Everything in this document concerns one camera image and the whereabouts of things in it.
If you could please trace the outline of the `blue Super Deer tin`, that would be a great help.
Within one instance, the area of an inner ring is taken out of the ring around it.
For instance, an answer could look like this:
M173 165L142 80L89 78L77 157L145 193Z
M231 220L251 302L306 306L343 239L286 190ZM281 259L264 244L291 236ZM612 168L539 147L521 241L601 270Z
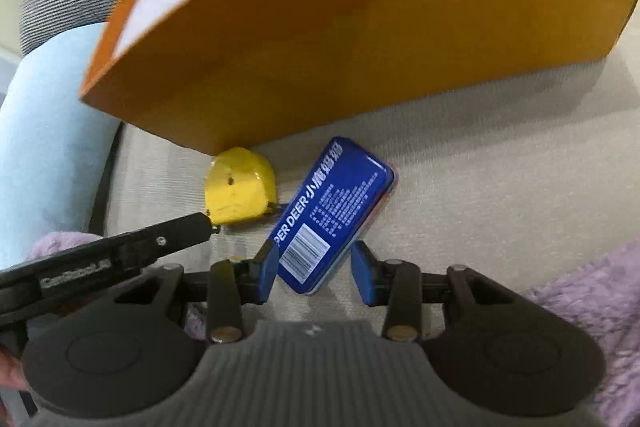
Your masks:
M299 295L318 291L395 182L390 165L334 136L269 234L280 279Z

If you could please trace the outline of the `yellow tape measure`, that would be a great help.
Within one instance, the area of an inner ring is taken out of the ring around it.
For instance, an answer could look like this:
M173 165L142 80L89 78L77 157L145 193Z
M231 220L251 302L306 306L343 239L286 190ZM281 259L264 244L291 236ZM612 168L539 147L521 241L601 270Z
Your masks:
M216 227L268 215L278 203L270 162L243 147L218 154L206 174L204 200L205 213Z

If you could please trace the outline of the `purple fluffy blanket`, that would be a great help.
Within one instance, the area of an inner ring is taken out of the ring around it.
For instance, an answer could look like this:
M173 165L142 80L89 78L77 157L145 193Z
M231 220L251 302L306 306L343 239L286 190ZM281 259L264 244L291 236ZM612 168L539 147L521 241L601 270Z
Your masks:
M594 403L609 426L639 424L639 242L637 239L525 297L588 333L602 349L605 376Z

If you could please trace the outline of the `light blue cushion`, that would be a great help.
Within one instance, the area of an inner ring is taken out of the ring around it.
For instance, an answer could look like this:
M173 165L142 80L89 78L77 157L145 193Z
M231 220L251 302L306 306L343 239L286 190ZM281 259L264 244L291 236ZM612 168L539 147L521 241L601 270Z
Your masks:
M62 32L27 54L1 106L1 265L23 262L52 232L90 228L119 122L79 90L103 32Z

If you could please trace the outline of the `orange cardboard box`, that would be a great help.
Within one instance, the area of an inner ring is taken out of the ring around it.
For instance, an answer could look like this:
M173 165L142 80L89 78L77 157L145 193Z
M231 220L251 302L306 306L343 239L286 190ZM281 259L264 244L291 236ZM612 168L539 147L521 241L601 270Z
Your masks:
M605 57L638 0L118 0L80 98L215 155Z

